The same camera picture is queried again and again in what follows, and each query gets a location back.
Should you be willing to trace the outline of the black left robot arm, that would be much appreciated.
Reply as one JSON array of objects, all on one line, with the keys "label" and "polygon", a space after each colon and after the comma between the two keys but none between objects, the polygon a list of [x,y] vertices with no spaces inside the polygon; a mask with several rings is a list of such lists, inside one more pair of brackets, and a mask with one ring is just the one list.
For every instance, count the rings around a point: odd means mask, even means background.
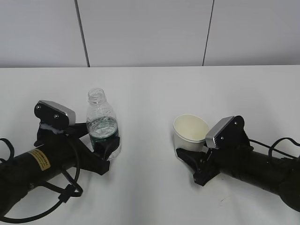
[{"label": "black left robot arm", "polygon": [[45,187],[59,193],[59,200],[80,197],[83,189],[67,169],[76,168],[103,175],[109,171],[110,155],[118,149],[120,137],[113,134],[96,143],[93,151],[80,140],[87,135],[85,124],[70,126],[55,134],[38,130],[35,148],[21,155],[10,155],[0,164],[0,212],[5,215],[15,204],[36,187]]}]

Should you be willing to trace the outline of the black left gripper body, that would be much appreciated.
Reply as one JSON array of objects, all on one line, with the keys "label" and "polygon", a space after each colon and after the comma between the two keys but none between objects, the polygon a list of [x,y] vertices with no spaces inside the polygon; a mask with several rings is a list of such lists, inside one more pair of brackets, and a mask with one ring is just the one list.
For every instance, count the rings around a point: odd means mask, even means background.
[{"label": "black left gripper body", "polygon": [[110,162],[100,158],[80,140],[70,134],[70,126],[66,129],[55,129],[46,124],[40,124],[37,132],[37,140],[34,144],[46,145],[51,150],[61,154],[60,158],[74,162],[74,166],[80,169],[104,175],[109,171]]}]

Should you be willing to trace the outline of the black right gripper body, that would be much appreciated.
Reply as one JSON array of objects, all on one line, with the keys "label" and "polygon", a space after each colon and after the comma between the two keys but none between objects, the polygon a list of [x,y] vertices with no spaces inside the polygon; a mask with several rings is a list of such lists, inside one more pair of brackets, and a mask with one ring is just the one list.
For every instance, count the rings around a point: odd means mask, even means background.
[{"label": "black right gripper body", "polygon": [[243,158],[252,151],[253,147],[245,130],[242,142],[237,146],[222,149],[209,148],[206,169],[200,173],[194,173],[195,183],[204,186],[220,172],[233,172],[236,175]]}]

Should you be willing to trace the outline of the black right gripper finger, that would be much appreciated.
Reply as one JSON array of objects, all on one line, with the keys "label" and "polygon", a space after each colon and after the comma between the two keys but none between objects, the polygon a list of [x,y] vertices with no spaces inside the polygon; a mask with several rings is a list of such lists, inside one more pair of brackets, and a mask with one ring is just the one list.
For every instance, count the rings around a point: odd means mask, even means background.
[{"label": "black right gripper finger", "polygon": [[176,149],[177,157],[183,161],[193,173],[200,173],[206,169],[208,153],[204,151],[189,151]]}]

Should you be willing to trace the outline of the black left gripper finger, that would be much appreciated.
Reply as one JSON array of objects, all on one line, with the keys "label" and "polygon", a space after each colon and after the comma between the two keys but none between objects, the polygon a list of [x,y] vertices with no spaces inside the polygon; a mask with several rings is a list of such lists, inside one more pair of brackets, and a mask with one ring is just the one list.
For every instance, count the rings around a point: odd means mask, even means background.
[{"label": "black left gripper finger", "polygon": [[121,151],[120,137],[112,137],[107,139],[92,138],[92,147],[101,159],[112,161]]},{"label": "black left gripper finger", "polygon": [[76,123],[70,126],[70,134],[77,138],[86,136],[88,133],[89,132],[86,123]]}]

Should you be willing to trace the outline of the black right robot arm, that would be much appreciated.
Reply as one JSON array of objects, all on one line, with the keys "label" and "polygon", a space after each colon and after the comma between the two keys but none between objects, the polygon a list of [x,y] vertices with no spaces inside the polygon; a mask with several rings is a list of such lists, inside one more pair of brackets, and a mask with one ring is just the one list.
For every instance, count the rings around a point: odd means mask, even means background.
[{"label": "black right robot arm", "polygon": [[193,171],[194,182],[205,186],[220,173],[278,195],[295,211],[300,210],[300,158],[272,155],[283,138],[256,152],[244,130],[242,116],[222,118],[207,134],[204,151],[177,148],[177,156]]}]

